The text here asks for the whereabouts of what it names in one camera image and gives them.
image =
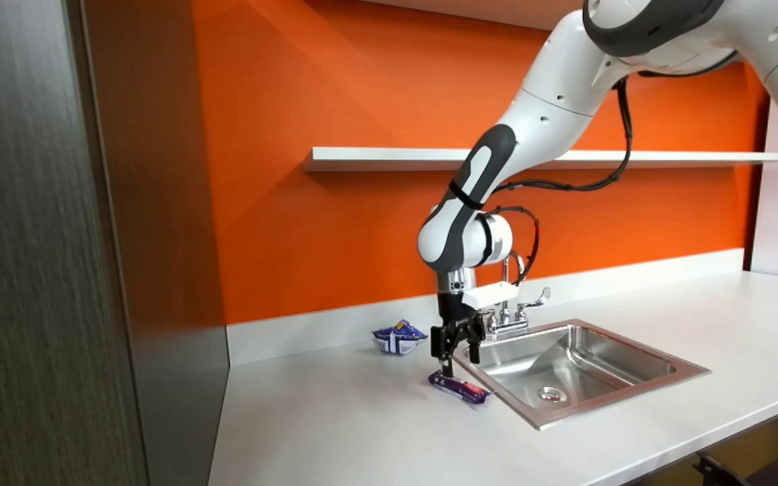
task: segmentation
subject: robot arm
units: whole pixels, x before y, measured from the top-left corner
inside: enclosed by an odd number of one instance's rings
[[[516,101],[470,148],[420,233],[420,253],[438,276],[443,327],[432,327],[432,357],[443,376],[452,376],[461,340],[470,340],[477,363],[485,338],[481,315],[466,299],[477,291],[474,267],[511,251],[508,224],[485,214],[489,194],[565,155],[629,72],[692,76],[736,51],[778,101],[778,2],[770,0],[588,0],[554,28]]]

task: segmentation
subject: small object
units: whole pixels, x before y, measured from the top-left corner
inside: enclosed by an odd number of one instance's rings
[[[470,380],[458,380],[452,376],[443,376],[440,371],[435,371],[427,384],[438,386],[438,390],[450,390],[454,394],[461,394],[466,402],[470,404],[485,404],[489,399],[489,392],[470,384]]]
[[[420,340],[427,340],[427,336],[416,330],[408,319],[401,319],[396,327],[375,330],[373,340],[385,353],[402,357],[415,345],[420,345]]]

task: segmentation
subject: stainless steel sink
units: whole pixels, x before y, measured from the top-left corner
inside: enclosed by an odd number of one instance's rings
[[[708,373],[578,319],[485,340],[479,365],[458,363],[538,430]]]

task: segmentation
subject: wall shelf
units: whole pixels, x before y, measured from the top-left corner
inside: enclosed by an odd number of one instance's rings
[[[470,148],[313,147],[305,171],[458,171]],[[547,171],[604,168],[624,152],[569,152]],[[778,152],[633,152],[633,168],[778,164]]]

